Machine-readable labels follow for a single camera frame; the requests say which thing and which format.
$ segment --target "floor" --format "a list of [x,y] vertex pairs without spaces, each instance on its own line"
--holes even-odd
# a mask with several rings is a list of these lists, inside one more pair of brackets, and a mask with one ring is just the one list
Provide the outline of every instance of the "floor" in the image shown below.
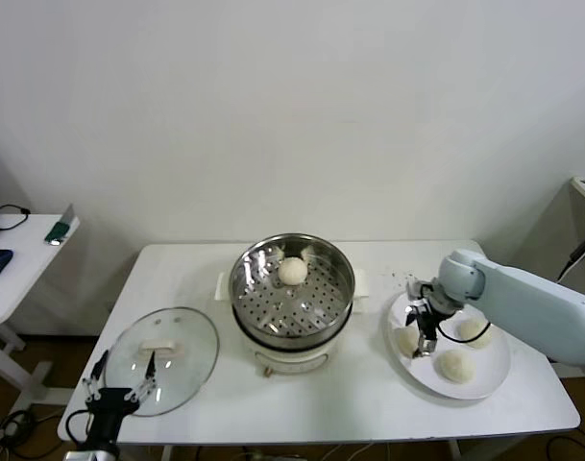
[[[61,387],[73,387],[81,377],[83,367],[89,358],[91,349],[95,340],[91,339],[72,339],[72,340],[43,340],[31,338],[27,341],[27,348],[23,352],[14,352],[13,357],[26,369],[31,370],[39,360],[53,360],[55,366],[48,378],[47,384]],[[564,384],[582,418],[582,428],[585,430],[585,378],[566,379]],[[12,403],[18,396],[18,392],[0,378],[0,420],[6,415]],[[50,415],[52,412],[59,410],[56,407],[36,406],[34,408],[37,417],[42,418]],[[27,456],[39,455],[49,448],[58,444],[60,440],[57,437],[57,425],[59,419],[51,419],[39,425],[34,435],[21,447],[20,453]],[[528,437],[523,442],[509,450],[506,454],[499,457],[499,461],[532,461],[545,460],[546,444],[548,440],[557,434],[541,434]],[[583,437],[576,431],[566,434],[584,442]],[[461,442],[463,453],[466,449],[471,448],[477,441]],[[356,450],[361,449],[361,445],[346,445],[334,452],[329,461],[345,461]],[[61,461],[65,452],[72,449],[69,443],[63,444],[57,450],[42,458],[46,461]],[[242,453],[244,450],[261,451],[264,454],[289,454],[300,455],[309,461],[318,461],[334,446],[277,446],[277,447],[203,447],[197,453],[196,447],[176,448],[173,451],[173,461],[191,461],[200,459],[201,461],[228,461],[231,459],[244,459]],[[159,456],[161,448],[151,447],[148,450]],[[578,461],[585,460],[585,451],[573,443],[559,440],[556,441],[551,450],[553,461]],[[354,461],[368,460],[450,460],[450,451],[447,442],[416,442],[416,443],[393,443],[393,444],[376,444],[365,451],[359,453]],[[0,454],[0,460],[6,461],[6,456]]]

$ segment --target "steamed bun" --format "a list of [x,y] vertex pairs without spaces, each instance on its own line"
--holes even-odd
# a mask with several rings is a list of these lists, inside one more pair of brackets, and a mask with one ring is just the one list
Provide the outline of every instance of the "steamed bun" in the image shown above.
[[475,363],[464,351],[450,350],[437,357],[437,368],[450,381],[465,384],[474,379]]
[[286,285],[300,285],[307,278],[307,265],[299,257],[287,257],[281,262],[278,275]]
[[399,350],[406,357],[412,358],[414,352],[418,349],[419,337],[420,333],[413,325],[395,329],[397,346],[399,346]]
[[[485,327],[485,320],[469,319],[461,322],[461,324],[458,326],[458,335],[462,340],[467,341],[478,336]],[[477,338],[475,341],[466,344],[476,349],[485,348],[491,343],[491,340],[493,339],[493,335],[491,333],[492,328],[493,326],[490,326],[482,336]]]

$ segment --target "lid handle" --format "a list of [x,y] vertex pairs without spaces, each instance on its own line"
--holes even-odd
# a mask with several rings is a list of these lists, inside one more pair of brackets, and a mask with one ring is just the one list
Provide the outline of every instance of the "lid handle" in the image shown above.
[[152,353],[156,358],[170,358],[183,355],[183,347],[173,339],[146,339],[140,343],[138,355],[149,358]]

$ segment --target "white desk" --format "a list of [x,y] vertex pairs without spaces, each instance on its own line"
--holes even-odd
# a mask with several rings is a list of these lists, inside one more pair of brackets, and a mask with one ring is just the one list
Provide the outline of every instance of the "white desk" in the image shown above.
[[[0,215],[0,226],[16,223],[21,215]],[[50,362],[40,362],[32,374],[21,368],[8,356],[15,347],[23,349],[25,344],[8,327],[1,325],[8,320],[25,295],[42,275],[53,258],[63,248],[44,242],[44,237],[61,218],[58,214],[31,214],[29,219],[13,230],[0,232],[0,249],[14,251],[11,262],[0,274],[0,337],[9,346],[0,350],[0,376],[22,391],[12,411],[25,409],[31,403],[65,404],[69,398],[66,389],[45,388],[41,382],[51,368]],[[75,218],[66,237],[69,238],[79,226]]]
[[[119,442],[140,445],[294,444],[402,441],[521,434],[575,427],[579,416],[547,359],[508,336],[510,375],[490,398],[440,397],[391,363],[379,320],[403,291],[403,273],[430,279],[457,248],[481,251],[473,241],[343,242],[337,246],[366,271],[370,297],[344,331],[340,351],[306,375],[265,378],[243,347],[230,305],[216,302],[220,272],[248,244],[151,245],[143,249],[85,367],[139,317],[177,305],[203,309],[217,326],[220,355],[209,381],[182,407],[155,418],[129,417]],[[78,388],[58,428],[85,408]],[[72,422],[85,433],[85,419]]]

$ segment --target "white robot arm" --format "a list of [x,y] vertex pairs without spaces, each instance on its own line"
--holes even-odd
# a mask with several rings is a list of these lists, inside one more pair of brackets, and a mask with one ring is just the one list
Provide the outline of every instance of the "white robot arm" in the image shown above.
[[418,317],[419,354],[434,350],[434,328],[467,303],[545,355],[585,366],[585,296],[569,288],[458,250],[444,258],[436,279],[417,282],[410,295],[427,301],[424,320]]

